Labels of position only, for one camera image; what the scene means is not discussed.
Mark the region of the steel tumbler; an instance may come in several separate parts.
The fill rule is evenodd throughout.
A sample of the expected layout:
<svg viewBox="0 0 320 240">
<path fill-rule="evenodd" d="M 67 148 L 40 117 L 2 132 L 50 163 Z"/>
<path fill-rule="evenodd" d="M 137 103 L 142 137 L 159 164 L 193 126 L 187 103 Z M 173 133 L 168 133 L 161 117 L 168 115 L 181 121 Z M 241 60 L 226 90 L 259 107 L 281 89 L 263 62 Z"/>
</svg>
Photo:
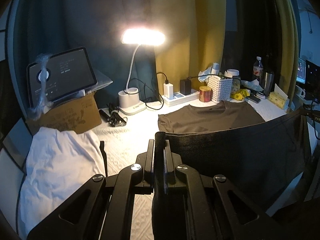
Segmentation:
<svg viewBox="0 0 320 240">
<path fill-rule="evenodd" d="M 274 80 L 274 73 L 264 73 L 263 75 L 263 79 L 262 79 L 262 83 L 261 86 L 264 89 L 264 95 L 266 97 L 269 96 L 270 92 L 271 92 L 271 88 L 272 88 L 272 84 L 273 84 L 273 80 Z"/>
</svg>

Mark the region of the computer monitor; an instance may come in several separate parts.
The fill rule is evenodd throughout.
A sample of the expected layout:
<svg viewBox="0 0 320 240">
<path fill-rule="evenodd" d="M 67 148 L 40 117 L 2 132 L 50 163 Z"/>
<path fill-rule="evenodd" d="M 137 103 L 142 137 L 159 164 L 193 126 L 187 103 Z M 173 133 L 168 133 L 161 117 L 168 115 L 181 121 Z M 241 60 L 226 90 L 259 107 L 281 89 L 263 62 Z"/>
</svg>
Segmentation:
<svg viewBox="0 0 320 240">
<path fill-rule="evenodd" d="M 306 61 L 299 57 L 296 81 L 298 83 L 305 84 L 305 78 L 306 78 Z"/>
</svg>

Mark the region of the yellow curtain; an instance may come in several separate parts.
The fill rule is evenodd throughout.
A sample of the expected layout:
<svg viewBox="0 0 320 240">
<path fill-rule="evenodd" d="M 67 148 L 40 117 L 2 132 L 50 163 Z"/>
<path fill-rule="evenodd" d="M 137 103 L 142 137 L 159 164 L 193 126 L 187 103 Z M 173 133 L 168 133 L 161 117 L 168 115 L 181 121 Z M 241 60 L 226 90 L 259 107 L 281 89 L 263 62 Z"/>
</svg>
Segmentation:
<svg viewBox="0 0 320 240">
<path fill-rule="evenodd" d="M 157 70 L 178 85 L 217 62 L 250 80 L 256 56 L 293 97 L 299 52 L 291 0 L 150 0 L 154 25 L 166 36 Z"/>
</svg>

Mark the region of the white phone charger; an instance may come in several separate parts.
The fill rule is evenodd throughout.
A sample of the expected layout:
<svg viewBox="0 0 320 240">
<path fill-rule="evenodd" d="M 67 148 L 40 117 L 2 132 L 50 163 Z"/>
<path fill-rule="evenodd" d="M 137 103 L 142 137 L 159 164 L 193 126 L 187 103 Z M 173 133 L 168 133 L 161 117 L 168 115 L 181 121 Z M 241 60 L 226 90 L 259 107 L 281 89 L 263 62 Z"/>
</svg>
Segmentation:
<svg viewBox="0 0 320 240">
<path fill-rule="evenodd" d="M 164 89 L 164 96 L 169 99 L 172 100 L 174 98 L 174 86 L 171 83 L 165 83 L 163 85 L 163 89 Z"/>
</svg>

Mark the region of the black smartphone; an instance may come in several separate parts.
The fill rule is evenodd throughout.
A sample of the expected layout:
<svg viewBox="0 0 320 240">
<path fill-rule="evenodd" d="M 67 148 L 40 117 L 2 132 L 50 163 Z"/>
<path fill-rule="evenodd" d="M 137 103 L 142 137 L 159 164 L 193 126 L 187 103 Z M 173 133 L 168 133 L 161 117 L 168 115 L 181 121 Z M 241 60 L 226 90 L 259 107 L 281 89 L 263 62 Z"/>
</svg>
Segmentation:
<svg viewBox="0 0 320 240">
<path fill-rule="evenodd" d="M 254 103 L 259 103 L 261 101 L 260 98 L 257 98 L 256 96 L 253 96 L 253 95 L 248 96 L 246 99 Z"/>
</svg>

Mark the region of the white mug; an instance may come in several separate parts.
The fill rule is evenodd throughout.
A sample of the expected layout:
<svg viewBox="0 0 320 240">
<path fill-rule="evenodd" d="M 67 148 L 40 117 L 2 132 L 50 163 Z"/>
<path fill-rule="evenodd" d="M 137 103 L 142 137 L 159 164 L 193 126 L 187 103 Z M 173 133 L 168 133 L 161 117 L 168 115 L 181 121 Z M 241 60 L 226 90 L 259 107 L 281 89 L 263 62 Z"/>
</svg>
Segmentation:
<svg viewBox="0 0 320 240">
<path fill-rule="evenodd" d="M 300 97 L 300 98 L 305 98 L 306 92 L 304 89 L 302 89 L 301 87 L 299 87 L 298 85 L 296 85 L 295 87 L 295 94 L 296 96 Z"/>
</svg>

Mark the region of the brown t-shirt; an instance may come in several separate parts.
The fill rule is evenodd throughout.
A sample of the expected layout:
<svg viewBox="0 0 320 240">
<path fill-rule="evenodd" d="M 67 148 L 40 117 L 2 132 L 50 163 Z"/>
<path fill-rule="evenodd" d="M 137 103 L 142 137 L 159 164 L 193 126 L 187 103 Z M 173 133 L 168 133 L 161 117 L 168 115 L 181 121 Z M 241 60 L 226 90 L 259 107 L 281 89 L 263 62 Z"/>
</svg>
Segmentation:
<svg viewBox="0 0 320 240">
<path fill-rule="evenodd" d="M 152 230 L 155 239 L 315 239 L 318 201 L 300 110 L 265 121 L 246 102 L 187 105 L 158 117 Z M 164 192 L 164 143 L 180 155 L 185 188 Z"/>
</svg>

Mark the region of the tablet with dark screen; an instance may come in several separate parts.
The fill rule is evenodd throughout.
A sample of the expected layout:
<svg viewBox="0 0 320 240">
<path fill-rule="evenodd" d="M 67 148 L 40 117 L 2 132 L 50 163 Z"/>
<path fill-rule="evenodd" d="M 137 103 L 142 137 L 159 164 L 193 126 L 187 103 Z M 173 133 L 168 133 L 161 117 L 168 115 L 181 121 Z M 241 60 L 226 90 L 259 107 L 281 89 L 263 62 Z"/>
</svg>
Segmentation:
<svg viewBox="0 0 320 240">
<path fill-rule="evenodd" d="M 27 66 L 29 103 L 35 107 L 41 91 L 41 64 Z M 46 97 L 55 102 L 97 84 L 97 79 L 84 47 L 52 55 L 46 64 Z"/>
</svg>

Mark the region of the clear jar white lid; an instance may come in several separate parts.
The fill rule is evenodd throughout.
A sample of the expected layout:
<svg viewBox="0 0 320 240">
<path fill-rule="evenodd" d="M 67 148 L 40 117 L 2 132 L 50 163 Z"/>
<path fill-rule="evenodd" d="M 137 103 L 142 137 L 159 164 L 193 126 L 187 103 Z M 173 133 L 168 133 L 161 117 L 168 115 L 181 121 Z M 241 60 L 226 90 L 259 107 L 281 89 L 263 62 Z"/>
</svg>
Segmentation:
<svg viewBox="0 0 320 240">
<path fill-rule="evenodd" d="M 227 69 L 224 76 L 232 79 L 231 94 L 238 93 L 241 86 L 240 72 L 237 69 Z"/>
</svg>

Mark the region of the yellow snack bag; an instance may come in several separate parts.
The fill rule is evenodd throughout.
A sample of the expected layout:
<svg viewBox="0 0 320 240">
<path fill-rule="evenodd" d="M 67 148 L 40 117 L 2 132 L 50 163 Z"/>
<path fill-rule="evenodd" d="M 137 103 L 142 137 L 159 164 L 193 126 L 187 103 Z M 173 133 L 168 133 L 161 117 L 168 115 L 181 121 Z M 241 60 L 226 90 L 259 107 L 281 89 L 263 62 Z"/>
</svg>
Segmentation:
<svg viewBox="0 0 320 240">
<path fill-rule="evenodd" d="M 230 98 L 237 101 L 244 101 L 244 99 L 250 96 L 250 94 L 251 94 L 251 91 L 249 89 L 240 89 L 236 93 L 231 94 Z"/>
</svg>

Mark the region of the teal curtain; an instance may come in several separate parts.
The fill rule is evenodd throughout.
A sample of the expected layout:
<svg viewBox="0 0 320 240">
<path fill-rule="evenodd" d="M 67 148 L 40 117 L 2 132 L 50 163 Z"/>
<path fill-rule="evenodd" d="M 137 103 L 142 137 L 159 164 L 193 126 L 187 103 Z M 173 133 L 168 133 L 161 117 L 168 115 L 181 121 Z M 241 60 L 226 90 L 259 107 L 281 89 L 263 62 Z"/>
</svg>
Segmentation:
<svg viewBox="0 0 320 240">
<path fill-rule="evenodd" d="M 7 54 L 12 82 L 22 112 L 29 106 L 27 66 L 41 54 L 85 47 L 93 68 L 112 83 L 95 94 L 100 108 L 118 102 L 125 87 L 135 46 L 122 44 L 126 29 L 146 27 L 150 0 L 14 0 L 8 20 Z M 147 102 L 158 99 L 155 53 L 138 49 L 132 77 L 145 82 Z"/>
</svg>

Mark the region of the cardboard box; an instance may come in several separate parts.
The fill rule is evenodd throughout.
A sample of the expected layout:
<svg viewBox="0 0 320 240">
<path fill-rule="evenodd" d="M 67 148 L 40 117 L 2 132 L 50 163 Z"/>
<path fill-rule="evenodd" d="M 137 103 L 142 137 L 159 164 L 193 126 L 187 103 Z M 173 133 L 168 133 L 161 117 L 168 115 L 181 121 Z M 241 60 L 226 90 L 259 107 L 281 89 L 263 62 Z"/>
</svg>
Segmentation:
<svg viewBox="0 0 320 240">
<path fill-rule="evenodd" d="M 35 135 L 41 127 L 62 131 L 84 133 L 102 123 L 94 94 L 71 100 L 51 109 L 42 115 L 39 120 L 26 120 L 26 124 Z"/>
</svg>

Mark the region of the white desk lamp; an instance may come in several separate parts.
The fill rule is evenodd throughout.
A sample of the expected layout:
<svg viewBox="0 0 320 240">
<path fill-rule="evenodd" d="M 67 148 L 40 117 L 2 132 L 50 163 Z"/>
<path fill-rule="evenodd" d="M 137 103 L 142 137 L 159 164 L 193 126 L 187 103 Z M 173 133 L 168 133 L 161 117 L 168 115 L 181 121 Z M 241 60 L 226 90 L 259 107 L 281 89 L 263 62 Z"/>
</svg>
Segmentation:
<svg viewBox="0 0 320 240">
<path fill-rule="evenodd" d="M 148 85 L 137 77 L 132 77 L 133 65 L 138 49 L 142 46 L 157 47 L 164 43 L 165 35 L 157 30 L 147 27 L 133 27 L 126 29 L 121 35 L 121 43 L 134 45 L 132 53 L 129 74 L 125 87 L 118 92 L 119 110 L 126 115 L 134 115 L 144 111 L 147 108 L 148 97 L 146 90 L 151 90 L 152 94 L 156 93 Z"/>
</svg>

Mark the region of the plastic water bottle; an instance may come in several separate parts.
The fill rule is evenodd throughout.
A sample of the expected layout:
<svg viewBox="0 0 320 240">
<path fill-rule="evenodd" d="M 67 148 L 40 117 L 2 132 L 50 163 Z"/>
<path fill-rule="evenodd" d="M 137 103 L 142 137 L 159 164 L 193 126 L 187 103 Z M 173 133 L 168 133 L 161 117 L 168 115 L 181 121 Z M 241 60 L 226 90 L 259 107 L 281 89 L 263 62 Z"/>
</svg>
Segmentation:
<svg viewBox="0 0 320 240">
<path fill-rule="evenodd" d="M 253 76 L 259 82 L 261 81 L 261 77 L 263 75 L 263 64 L 261 62 L 261 57 L 257 56 L 256 61 L 253 64 Z"/>
</svg>

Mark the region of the white perforated basket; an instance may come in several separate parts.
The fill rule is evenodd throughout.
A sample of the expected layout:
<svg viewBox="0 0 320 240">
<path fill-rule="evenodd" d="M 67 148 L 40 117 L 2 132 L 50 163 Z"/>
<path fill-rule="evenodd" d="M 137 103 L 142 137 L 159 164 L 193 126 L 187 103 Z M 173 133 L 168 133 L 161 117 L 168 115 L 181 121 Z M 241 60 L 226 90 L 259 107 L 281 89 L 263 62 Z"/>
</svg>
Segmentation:
<svg viewBox="0 0 320 240">
<path fill-rule="evenodd" d="M 220 101 L 229 100 L 232 79 L 224 76 L 211 75 L 208 80 L 208 87 L 212 89 L 212 101 L 218 103 Z"/>
</svg>

